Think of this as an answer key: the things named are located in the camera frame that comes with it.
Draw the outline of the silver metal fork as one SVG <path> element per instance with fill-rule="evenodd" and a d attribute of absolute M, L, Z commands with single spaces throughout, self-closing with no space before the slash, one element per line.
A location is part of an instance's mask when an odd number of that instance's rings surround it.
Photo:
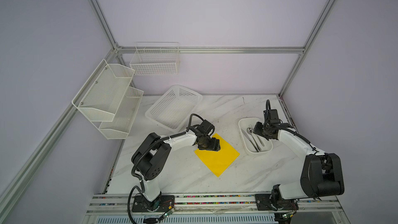
<path fill-rule="evenodd" d="M 263 141 L 260 139 L 260 137 L 259 137 L 257 134 L 254 133 L 254 137 L 255 137 L 256 140 L 259 141 L 259 143 L 260 143 L 263 147 L 265 146 L 265 144 L 263 143 Z"/>

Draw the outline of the white rectangular plastic tray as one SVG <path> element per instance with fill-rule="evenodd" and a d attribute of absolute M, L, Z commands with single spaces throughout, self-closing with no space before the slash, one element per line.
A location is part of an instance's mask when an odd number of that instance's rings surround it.
<path fill-rule="evenodd" d="M 254 134 L 254 127 L 257 122 L 261 122 L 259 118 L 243 118 L 238 122 L 238 130 L 244 143 L 245 152 L 253 157 L 258 157 L 266 153 L 270 153 L 274 145 L 272 141 Z"/>

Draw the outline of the white perforated plastic basket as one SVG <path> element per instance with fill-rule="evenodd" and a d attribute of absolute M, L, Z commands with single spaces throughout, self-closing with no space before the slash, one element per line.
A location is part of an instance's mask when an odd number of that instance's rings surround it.
<path fill-rule="evenodd" d="M 202 99 L 198 92 L 174 85 L 145 112 L 145 116 L 162 128 L 177 133 Z"/>

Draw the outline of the silver metal knife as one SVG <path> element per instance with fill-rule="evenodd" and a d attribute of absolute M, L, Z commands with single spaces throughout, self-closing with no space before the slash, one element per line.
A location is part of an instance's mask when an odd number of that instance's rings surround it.
<path fill-rule="evenodd" d="M 241 132 L 243 134 L 244 137 L 246 137 L 248 139 L 248 141 L 252 144 L 252 146 L 254 147 L 256 152 L 259 152 L 259 149 L 257 147 L 257 145 L 254 144 L 254 142 L 250 139 L 250 137 L 248 136 L 247 132 L 244 131 L 243 129 L 241 129 Z"/>

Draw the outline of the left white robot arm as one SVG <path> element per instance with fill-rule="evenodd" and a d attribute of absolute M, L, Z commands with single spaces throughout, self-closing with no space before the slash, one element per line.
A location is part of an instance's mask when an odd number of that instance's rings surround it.
<path fill-rule="evenodd" d="M 131 223 L 136 223 L 132 211 L 145 208 L 148 212 L 165 211 L 159 217 L 143 221 L 145 224 L 158 224 L 174 211 L 174 196 L 163 196 L 157 177 L 162 172 L 171 151 L 188 146 L 199 150 L 220 151 L 220 140 L 212 137 L 215 126 L 198 114 L 191 114 L 187 128 L 177 134 L 161 137 L 150 133 L 131 157 L 131 175 L 138 179 L 127 200 L 127 214 Z"/>

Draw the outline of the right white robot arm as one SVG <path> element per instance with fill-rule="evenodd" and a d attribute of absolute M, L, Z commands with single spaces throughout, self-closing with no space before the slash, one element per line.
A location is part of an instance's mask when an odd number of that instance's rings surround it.
<path fill-rule="evenodd" d="M 254 134 L 285 144 L 303 161 L 300 178 L 288 184 L 274 185 L 269 197 L 269 207 L 283 209 L 295 200 L 339 196 L 345 192 L 341 159 L 327 153 L 293 130 L 293 126 L 279 119 L 278 111 L 263 112 L 264 122 L 257 122 Z"/>

